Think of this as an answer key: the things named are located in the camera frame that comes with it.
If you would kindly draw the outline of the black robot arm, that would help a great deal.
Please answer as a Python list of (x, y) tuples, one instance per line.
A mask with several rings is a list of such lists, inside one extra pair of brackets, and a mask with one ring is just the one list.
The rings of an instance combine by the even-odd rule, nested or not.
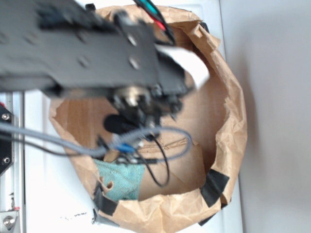
[(125, 11), (113, 21), (73, 0), (0, 3), (0, 90), (55, 98), (104, 97), (117, 109), (111, 133), (158, 126), (193, 90), (186, 69), (160, 51), (151, 26)]

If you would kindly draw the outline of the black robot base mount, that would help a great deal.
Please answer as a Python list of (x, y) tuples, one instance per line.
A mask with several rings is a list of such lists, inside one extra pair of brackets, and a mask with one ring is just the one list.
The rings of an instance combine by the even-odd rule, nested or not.
[[(12, 114), (3, 103), (0, 103), (0, 122), (9, 125), (12, 124)], [(14, 162), (11, 138), (11, 133), (0, 133), (0, 176), (2, 176)]]

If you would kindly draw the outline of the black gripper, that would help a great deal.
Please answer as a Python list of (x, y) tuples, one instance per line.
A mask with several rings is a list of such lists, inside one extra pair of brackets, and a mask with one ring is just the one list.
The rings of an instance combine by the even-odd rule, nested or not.
[(184, 69), (172, 58), (160, 52), (158, 58), (164, 83), (114, 89), (107, 99), (118, 113), (104, 118), (106, 131), (122, 134), (142, 127), (160, 126), (161, 117), (175, 118), (182, 110), (182, 99), (194, 90), (194, 86), (187, 86)]

